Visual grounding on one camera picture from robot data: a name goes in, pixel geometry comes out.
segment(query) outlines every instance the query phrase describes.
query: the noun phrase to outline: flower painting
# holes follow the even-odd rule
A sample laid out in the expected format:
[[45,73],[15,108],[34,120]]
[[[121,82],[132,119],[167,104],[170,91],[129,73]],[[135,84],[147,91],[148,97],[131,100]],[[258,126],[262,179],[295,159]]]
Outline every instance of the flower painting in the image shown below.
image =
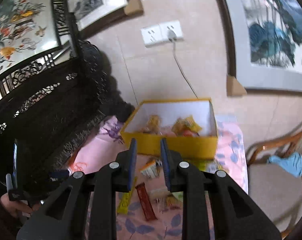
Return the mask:
[[[3,0],[1,2],[0,73],[18,62],[47,50],[47,46],[41,44],[48,43],[48,39],[56,47],[52,19],[51,0]],[[52,30],[53,37],[46,37],[48,27]]]
[[302,73],[302,8],[297,0],[241,0],[251,62]]

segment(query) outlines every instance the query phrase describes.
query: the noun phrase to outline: blue cloth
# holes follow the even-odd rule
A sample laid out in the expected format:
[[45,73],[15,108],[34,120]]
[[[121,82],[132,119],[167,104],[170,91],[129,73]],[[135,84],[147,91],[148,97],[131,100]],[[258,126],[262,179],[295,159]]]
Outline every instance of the blue cloth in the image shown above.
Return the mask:
[[298,152],[293,153],[288,158],[270,156],[267,163],[277,164],[295,177],[302,176],[302,155]]

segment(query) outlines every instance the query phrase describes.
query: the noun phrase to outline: tiled wall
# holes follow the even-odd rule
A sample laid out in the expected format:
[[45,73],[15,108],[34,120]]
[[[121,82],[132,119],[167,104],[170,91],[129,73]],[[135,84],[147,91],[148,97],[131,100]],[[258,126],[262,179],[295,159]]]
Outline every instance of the tiled wall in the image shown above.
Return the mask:
[[177,44],[178,60],[198,97],[211,97],[216,114],[235,114],[245,147],[276,138],[302,121],[302,97],[226,96],[227,57],[216,0],[142,0],[145,14],[113,26],[89,40],[112,66],[124,100],[193,98],[172,55],[172,44],[146,48],[140,29],[179,20],[184,41]]

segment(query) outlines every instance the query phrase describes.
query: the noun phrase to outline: table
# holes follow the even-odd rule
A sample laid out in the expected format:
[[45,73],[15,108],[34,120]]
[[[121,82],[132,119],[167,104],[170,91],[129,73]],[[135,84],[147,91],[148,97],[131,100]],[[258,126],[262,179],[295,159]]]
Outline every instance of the table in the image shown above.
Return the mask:
[[[243,146],[243,135],[239,126],[234,122],[217,122],[219,140],[215,161],[198,162],[198,167],[206,167],[208,172],[215,172],[217,166],[222,168],[248,193],[248,174],[245,150]],[[98,133],[92,134],[85,145],[74,155],[69,165],[69,170],[92,173],[98,171],[102,166],[115,160],[116,155],[126,150],[123,141],[118,134],[122,124],[112,117],[106,121]],[[147,191],[165,187],[163,171],[156,179],[146,180],[139,172],[139,168],[145,165],[150,156],[138,155],[136,164],[137,184],[146,183]],[[117,194],[116,205],[120,202],[122,193]],[[88,210],[86,236],[90,217],[90,206]],[[128,207],[128,215],[117,215],[117,239],[181,239],[183,212],[180,210],[169,210],[159,212],[157,205],[153,209],[157,220],[145,221],[139,198],[134,190]],[[210,239],[214,239],[213,220],[211,208],[208,205],[208,216],[210,226]]]

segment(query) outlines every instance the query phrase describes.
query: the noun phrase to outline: candy wrapper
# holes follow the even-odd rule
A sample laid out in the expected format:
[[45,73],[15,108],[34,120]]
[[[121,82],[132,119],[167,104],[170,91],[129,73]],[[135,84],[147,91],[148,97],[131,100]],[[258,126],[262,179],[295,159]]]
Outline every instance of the candy wrapper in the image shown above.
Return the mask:
[[146,127],[139,132],[157,134],[160,131],[161,118],[158,115],[151,115]]
[[149,179],[154,179],[159,177],[159,171],[156,166],[156,161],[153,160],[151,162],[148,162],[146,165],[144,165],[141,169],[140,172],[142,173],[143,176],[149,178]]
[[135,183],[137,182],[137,177],[134,178],[132,189],[129,192],[123,193],[123,196],[121,198],[121,202],[116,210],[118,214],[128,214],[128,206],[130,205],[130,200],[132,196],[132,192],[135,186]]
[[172,132],[174,132],[176,135],[183,135],[187,137],[197,137],[199,136],[198,132],[201,130],[202,128],[194,121],[192,115],[185,119],[178,118],[172,127]]
[[172,132],[172,127],[164,126],[160,127],[158,135],[167,136],[167,137],[177,137],[177,135]]
[[147,193],[146,186],[145,186],[144,182],[137,185],[135,188],[137,189],[138,197],[139,197],[139,200],[140,200],[140,203],[141,203],[141,207],[142,207],[144,216],[146,217],[146,220],[147,221],[155,220],[156,216],[155,216],[155,213],[153,211],[153,208],[152,208],[152,205],[151,205],[151,202],[150,202],[150,198],[149,198],[149,195]]
[[159,188],[151,190],[149,193],[152,203],[156,203],[159,212],[167,212],[169,210],[181,209],[183,204],[178,201],[167,188]]

